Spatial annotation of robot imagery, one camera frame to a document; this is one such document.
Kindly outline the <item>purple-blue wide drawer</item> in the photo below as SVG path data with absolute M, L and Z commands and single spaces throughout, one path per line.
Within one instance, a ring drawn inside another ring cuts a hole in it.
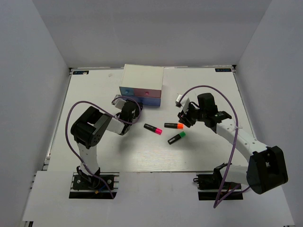
M 161 98 L 154 97 L 140 97 L 140 102 L 143 105 L 156 106 L 159 107 L 161 104 Z

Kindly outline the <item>orange cap highlighter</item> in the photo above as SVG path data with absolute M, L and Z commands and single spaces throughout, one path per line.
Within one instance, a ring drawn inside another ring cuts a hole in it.
M 181 123 L 164 123 L 165 128 L 182 130 L 184 125 Z

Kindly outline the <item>pink drawer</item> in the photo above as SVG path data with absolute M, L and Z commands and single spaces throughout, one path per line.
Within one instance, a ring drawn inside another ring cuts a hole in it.
M 134 96 L 161 98 L 161 90 L 134 88 Z

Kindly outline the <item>light blue small drawer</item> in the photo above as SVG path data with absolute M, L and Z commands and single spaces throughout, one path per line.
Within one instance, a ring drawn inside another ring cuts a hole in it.
M 119 87 L 122 96 L 134 96 L 134 89 L 131 87 Z

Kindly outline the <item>green cap highlighter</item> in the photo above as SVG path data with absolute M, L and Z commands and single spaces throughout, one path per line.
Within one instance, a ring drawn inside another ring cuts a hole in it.
M 175 135 L 174 137 L 170 138 L 168 140 L 168 143 L 171 145 L 175 142 L 177 142 L 178 140 L 182 139 L 183 137 L 185 137 L 186 133 L 184 131 L 180 132 L 179 134 Z

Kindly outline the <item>pink cap highlighter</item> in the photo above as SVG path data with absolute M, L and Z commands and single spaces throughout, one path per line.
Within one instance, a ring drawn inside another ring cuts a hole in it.
M 152 126 L 152 125 L 149 125 L 149 124 L 145 124 L 143 127 L 144 127 L 145 129 L 149 130 L 149 131 L 152 131 L 152 132 L 158 134 L 158 135 L 161 135 L 161 134 L 162 134 L 162 129 L 157 128 L 157 127 L 155 127 L 155 126 Z

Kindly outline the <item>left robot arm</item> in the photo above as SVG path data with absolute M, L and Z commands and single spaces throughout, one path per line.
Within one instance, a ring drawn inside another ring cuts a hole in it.
M 71 127 L 71 134 L 79 148 L 80 157 L 90 170 L 88 172 L 81 164 L 77 168 L 77 173 L 84 179 L 85 185 L 91 189 L 98 187 L 100 183 L 97 144 L 101 141 L 103 134 L 105 131 L 121 136 L 126 134 L 133 122 L 138 119 L 143 104 L 127 99 L 122 100 L 122 103 L 116 107 L 121 112 L 110 116 L 90 106 Z

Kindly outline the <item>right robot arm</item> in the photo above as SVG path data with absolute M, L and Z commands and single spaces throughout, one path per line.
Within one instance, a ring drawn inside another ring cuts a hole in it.
M 203 122 L 215 134 L 226 139 L 247 160 L 247 166 L 228 166 L 223 163 L 214 168 L 213 183 L 218 188 L 226 188 L 231 182 L 245 184 L 255 193 L 263 194 L 288 182 L 288 174 L 283 151 L 269 147 L 248 134 L 225 111 L 219 111 L 210 93 L 200 94 L 198 104 L 187 96 L 178 95 L 176 106 L 180 123 L 187 127 Z

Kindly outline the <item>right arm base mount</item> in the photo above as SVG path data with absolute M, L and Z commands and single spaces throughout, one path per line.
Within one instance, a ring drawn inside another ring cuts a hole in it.
M 198 199 L 200 201 L 215 201 L 220 183 L 218 183 L 212 174 L 199 174 L 193 178 L 193 183 L 197 185 Z M 219 199 L 221 199 L 225 194 L 230 192 L 237 183 L 225 182 L 223 189 L 220 193 Z M 243 195 L 241 194 L 241 185 L 233 191 L 225 200 L 243 200 Z

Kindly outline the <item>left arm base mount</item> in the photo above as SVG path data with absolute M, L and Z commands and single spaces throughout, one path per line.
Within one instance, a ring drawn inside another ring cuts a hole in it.
M 101 199 L 111 200 L 118 191 L 120 173 L 102 173 L 100 175 L 108 184 L 113 197 L 106 185 L 99 179 L 94 183 L 89 183 L 78 173 L 73 173 L 69 199 Z

